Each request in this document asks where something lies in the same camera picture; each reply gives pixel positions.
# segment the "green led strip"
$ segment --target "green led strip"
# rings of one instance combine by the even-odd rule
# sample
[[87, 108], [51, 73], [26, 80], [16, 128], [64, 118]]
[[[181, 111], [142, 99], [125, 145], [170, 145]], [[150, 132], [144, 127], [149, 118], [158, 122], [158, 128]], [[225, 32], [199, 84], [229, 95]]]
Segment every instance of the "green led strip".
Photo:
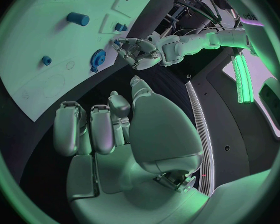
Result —
[[239, 103], [251, 103], [254, 101], [252, 81], [250, 72], [245, 59], [244, 54], [237, 55], [232, 58], [232, 64], [234, 67], [236, 81], [237, 81], [237, 92]]

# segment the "humanoid robot arm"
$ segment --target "humanoid robot arm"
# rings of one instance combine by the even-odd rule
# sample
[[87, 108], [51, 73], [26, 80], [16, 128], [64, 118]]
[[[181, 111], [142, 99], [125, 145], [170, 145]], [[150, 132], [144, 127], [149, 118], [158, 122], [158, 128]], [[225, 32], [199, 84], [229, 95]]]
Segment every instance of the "humanoid robot arm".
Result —
[[[133, 47], [127, 52], [120, 43], [128, 43]], [[136, 70], [150, 68], [159, 62], [162, 66], [171, 66], [181, 62], [185, 55], [196, 54], [201, 49], [218, 49], [220, 46], [247, 48], [256, 55], [245, 31], [238, 30], [211, 29], [181, 37], [171, 35], [155, 39], [154, 42], [146, 39], [119, 38], [113, 43], [113, 48], [118, 54]], [[136, 50], [143, 51], [145, 54], [132, 57], [132, 53]]]

